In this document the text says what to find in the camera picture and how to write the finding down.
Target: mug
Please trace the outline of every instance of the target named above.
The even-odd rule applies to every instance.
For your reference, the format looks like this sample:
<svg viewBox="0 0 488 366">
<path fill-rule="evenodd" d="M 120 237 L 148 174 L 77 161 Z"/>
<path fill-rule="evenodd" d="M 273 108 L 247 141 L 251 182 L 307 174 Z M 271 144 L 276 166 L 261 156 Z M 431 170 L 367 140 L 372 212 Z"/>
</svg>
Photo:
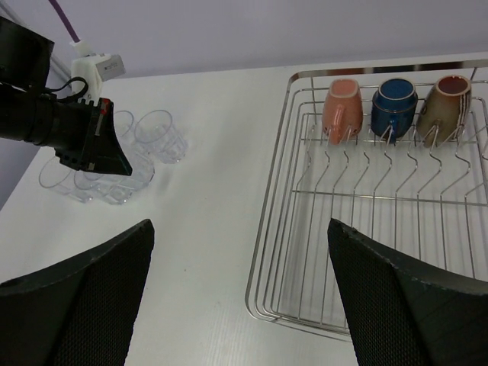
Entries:
<svg viewBox="0 0 488 366">
<path fill-rule="evenodd" d="M 412 126 L 418 100 L 415 86 L 409 80 L 396 78 L 383 82 L 373 96 L 371 130 L 395 143 Z"/>
<path fill-rule="evenodd" d="M 323 106 L 322 124 L 330 143 L 335 145 L 344 137 L 359 133 L 363 124 L 363 106 L 358 82 L 353 79 L 332 82 Z"/>
<path fill-rule="evenodd" d="M 449 75 L 438 80 L 425 99 L 417 122 L 417 132 L 423 137 L 424 146 L 432 146 L 434 139 L 435 145 L 439 145 L 449 138 L 456 138 L 470 106 L 471 82 L 468 79 Z"/>
</svg>

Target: gray wall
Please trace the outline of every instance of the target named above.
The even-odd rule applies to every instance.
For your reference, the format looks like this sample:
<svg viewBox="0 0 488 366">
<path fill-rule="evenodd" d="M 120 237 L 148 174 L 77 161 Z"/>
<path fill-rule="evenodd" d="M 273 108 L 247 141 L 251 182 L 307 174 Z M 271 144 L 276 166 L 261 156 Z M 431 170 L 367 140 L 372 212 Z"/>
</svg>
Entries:
<svg viewBox="0 0 488 366">
<path fill-rule="evenodd" d="M 7 17 L 0 9 L 0 15 Z M 63 81 L 51 73 L 48 86 L 61 86 Z M 39 148 L 20 141 L 0 139 L 0 209 L 7 201 Z"/>
<path fill-rule="evenodd" d="M 70 63 L 47 0 L 3 1 Z M 487 0 L 58 1 L 128 76 L 488 50 Z"/>
</svg>

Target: dish rack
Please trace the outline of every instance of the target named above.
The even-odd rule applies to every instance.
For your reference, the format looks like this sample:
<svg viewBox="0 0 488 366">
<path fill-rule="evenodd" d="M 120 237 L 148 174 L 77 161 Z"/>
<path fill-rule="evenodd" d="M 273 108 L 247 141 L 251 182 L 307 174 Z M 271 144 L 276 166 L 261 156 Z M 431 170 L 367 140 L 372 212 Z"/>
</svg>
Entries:
<svg viewBox="0 0 488 366">
<path fill-rule="evenodd" d="M 246 289 L 252 316 L 350 340 L 329 257 L 331 217 L 424 262 L 488 281 L 488 81 L 477 80 L 486 67 L 488 60 L 474 60 L 291 77 Z M 371 132 L 371 99 L 383 80 L 401 74 L 414 82 L 418 115 L 435 81 L 453 73 L 471 79 L 473 89 L 455 140 L 425 148 L 416 119 L 394 145 Z M 356 137 L 332 145 L 323 102 L 331 81 L 344 75 L 358 80 L 366 113 Z"/>
</svg>

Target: white table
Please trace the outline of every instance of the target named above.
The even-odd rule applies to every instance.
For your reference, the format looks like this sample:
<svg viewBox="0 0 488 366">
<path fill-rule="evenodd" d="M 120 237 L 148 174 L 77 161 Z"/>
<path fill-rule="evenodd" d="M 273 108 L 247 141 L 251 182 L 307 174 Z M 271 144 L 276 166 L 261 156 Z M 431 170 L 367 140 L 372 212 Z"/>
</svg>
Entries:
<svg viewBox="0 0 488 366">
<path fill-rule="evenodd" d="M 0 281 L 150 218 L 156 243 L 127 364 L 356 364 L 352 343 L 253 319 L 244 304 L 284 92 L 300 70 L 487 58 L 488 53 L 120 79 L 116 110 L 168 109 L 190 148 L 123 206 L 78 204 L 37 181 L 43 148 L 0 212 Z"/>
</svg>

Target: black object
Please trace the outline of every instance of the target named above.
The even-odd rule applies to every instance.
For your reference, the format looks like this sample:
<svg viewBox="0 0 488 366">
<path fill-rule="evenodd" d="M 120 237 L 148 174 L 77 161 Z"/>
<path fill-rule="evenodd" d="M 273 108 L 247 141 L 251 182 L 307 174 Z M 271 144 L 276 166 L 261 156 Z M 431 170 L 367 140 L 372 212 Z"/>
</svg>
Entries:
<svg viewBox="0 0 488 366">
<path fill-rule="evenodd" d="M 79 95 L 58 100 L 45 87 L 53 45 L 0 17 L 0 137 L 51 146 L 75 170 L 131 175 L 115 135 L 114 104 L 77 102 Z"/>
<path fill-rule="evenodd" d="M 0 285 L 0 365 L 123 365 L 154 246 L 144 220 Z"/>
<path fill-rule="evenodd" d="M 488 283 L 332 219 L 329 250 L 361 365 L 487 365 Z"/>
</svg>

